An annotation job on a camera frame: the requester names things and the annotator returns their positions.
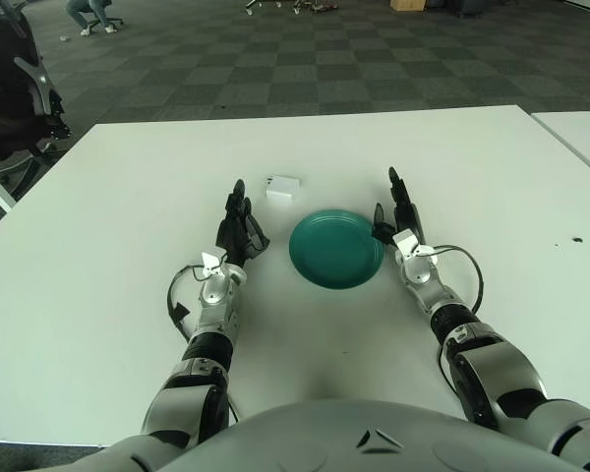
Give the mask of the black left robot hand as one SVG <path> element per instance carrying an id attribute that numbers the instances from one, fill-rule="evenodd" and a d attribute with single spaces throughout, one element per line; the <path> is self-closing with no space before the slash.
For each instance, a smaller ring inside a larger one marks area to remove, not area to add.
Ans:
<path id="1" fill-rule="evenodd" d="M 252 204 L 245 195 L 242 179 L 236 181 L 228 195 L 225 211 L 217 230 L 216 246 L 226 252 L 228 264 L 243 267 L 246 261 L 263 253 L 270 241 L 252 215 Z"/>

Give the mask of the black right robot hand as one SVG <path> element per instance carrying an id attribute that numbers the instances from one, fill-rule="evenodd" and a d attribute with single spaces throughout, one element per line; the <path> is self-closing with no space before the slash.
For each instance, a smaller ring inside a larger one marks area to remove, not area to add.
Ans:
<path id="1" fill-rule="evenodd" d="M 393 166 L 388 169 L 388 177 L 391 184 L 390 193 L 395 204 L 393 209 L 395 225 L 391 225 L 384 220 L 383 206 L 381 203 L 377 203 L 371 235 L 384 245 L 391 245 L 394 235 L 409 229 L 417 237 L 418 243 L 425 245 L 426 239 L 419 211 L 411 201 L 404 181 L 399 177 Z"/>

